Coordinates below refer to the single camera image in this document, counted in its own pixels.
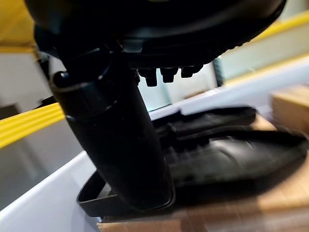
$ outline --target yellow stripe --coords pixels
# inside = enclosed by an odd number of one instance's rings
[[[64,119],[58,103],[0,120],[0,148]]]

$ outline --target yellow railing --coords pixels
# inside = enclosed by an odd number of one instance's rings
[[[282,33],[292,28],[300,27],[307,23],[309,23],[309,10],[299,13],[286,21],[274,23],[272,26],[270,26],[248,44],[263,40],[267,37]]]
[[[276,23],[253,39],[257,42],[275,34],[309,23],[309,11],[298,14],[286,22]],[[0,148],[64,119],[58,103],[0,120]]]
[[[0,120],[0,148],[64,119],[58,103]]]

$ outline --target wooden surface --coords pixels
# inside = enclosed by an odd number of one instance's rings
[[[253,125],[275,130],[260,116]],[[186,208],[163,218],[99,223],[98,227],[103,232],[309,232],[309,160],[260,195]]]

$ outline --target black plastic cylinder cover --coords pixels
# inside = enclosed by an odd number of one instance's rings
[[[131,208],[173,203],[174,188],[158,137],[134,82],[134,72],[111,64],[95,81],[51,90],[99,174]]]

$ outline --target cardboard box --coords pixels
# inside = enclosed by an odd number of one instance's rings
[[[309,134],[309,85],[298,85],[272,95],[274,122]]]

